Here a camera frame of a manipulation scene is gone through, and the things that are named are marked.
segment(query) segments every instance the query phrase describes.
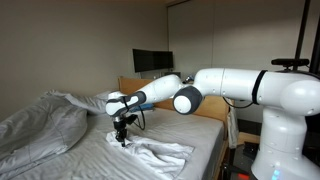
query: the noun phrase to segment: wall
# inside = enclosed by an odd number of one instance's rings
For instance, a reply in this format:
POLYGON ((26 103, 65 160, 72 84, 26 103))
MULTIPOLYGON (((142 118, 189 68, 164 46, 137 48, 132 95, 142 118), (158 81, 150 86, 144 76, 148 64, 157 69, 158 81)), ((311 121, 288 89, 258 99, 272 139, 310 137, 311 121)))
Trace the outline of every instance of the wall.
MULTIPOLYGON (((309 59, 320 12, 320 1, 311 1, 301 53, 309 59)), ((304 0, 191 0, 170 7, 169 49, 176 71, 185 78, 210 67, 282 70, 271 60, 294 57, 303 7, 304 0)), ((261 106, 237 112, 239 119, 262 121, 261 106)))
POLYGON ((160 0, 2 0, 0 23, 0 121, 51 89, 115 90, 132 48, 168 49, 160 0))

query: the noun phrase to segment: wooden bed frame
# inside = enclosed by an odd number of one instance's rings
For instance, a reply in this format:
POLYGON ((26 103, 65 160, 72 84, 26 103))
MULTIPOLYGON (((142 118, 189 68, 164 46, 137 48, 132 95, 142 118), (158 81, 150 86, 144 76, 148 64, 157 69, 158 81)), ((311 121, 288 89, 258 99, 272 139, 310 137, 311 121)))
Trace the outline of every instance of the wooden bed frame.
MULTIPOLYGON (((134 78, 119 77, 119 79, 118 79, 119 90, 124 94, 131 94, 152 81, 153 80, 151 80, 151 79, 134 79, 134 78)), ((162 102, 154 103, 154 106, 157 108, 174 110, 173 105, 172 105, 172 99, 168 99, 168 100, 165 100, 162 102)), ((226 102, 223 100, 222 97, 207 96, 204 99, 204 101, 201 103, 198 110, 193 113, 198 116, 209 117, 209 118, 213 118, 213 119, 220 120, 223 122, 224 143, 223 143, 223 148, 220 152, 219 164, 217 164, 215 172, 220 172, 219 168, 220 168, 220 165, 223 161, 223 157, 226 152, 226 149, 228 147, 228 138, 227 138, 228 112, 229 112, 229 106, 226 104, 226 102)), ((214 179, 218 179, 218 176, 219 176, 219 173, 216 173, 214 176, 214 179)))

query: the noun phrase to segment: bed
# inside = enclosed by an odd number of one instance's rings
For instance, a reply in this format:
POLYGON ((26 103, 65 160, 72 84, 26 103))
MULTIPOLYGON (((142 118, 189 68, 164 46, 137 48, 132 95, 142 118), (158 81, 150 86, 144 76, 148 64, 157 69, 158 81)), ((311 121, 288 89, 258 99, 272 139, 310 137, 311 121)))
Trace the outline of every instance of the bed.
MULTIPOLYGON (((129 94, 149 82, 120 77, 119 90, 129 94)), ((193 148, 182 169, 172 176, 107 142, 107 134, 114 131, 104 110, 108 93, 95 97, 47 93, 1 122, 0 179, 218 178, 230 119, 230 109, 222 98, 206 97, 200 108, 187 116, 172 111, 171 100, 155 103, 153 111, 144 112, 144 131, 127 126, 137 137, 193 148)))

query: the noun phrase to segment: mattress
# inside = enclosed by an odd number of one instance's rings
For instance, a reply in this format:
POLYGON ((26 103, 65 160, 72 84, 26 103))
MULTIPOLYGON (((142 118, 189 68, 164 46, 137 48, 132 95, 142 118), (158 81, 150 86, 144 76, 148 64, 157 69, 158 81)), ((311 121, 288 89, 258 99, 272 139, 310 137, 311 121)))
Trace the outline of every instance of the mattress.
MULTIPOLYGON (((213 170, 218 166, 223 146, 224 129, 221 121, 195 115, 183 116, 160 108, 144 114, 145 130, 128 125, 130 133, 195 148, 177 179, 196 180, 213 177, 213 170)), ((69 151, 13 179, 160 178, 136 157, 125 154, 107 143, 107 133, 114 131, 112 119, 108 115, 89 115, 87 122, 85 135, 69 151)))

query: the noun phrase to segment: wooden headboard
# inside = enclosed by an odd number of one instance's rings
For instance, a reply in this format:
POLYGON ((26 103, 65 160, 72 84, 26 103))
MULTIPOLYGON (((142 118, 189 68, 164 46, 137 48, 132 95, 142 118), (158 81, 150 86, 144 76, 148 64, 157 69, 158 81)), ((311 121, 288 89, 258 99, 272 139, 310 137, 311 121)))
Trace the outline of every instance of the wooden headboard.
MULTIPOLYGON (((152 79, 134 79, 119 77, 119 90, 124 94, 130 94, 148 83, 152 82, 152 79)), ((174 110, 172 105, 172 99, 167 99, 162 102, 154 103, 155 107, 174 110)), ((229 106, 223 100, 222 97, 207 96, 201 103, 200 107, 193 114, 209 117, 217 120, 221 120, 224 124, 224 137, 227 137, 227 116, 229 112, 229 106)))

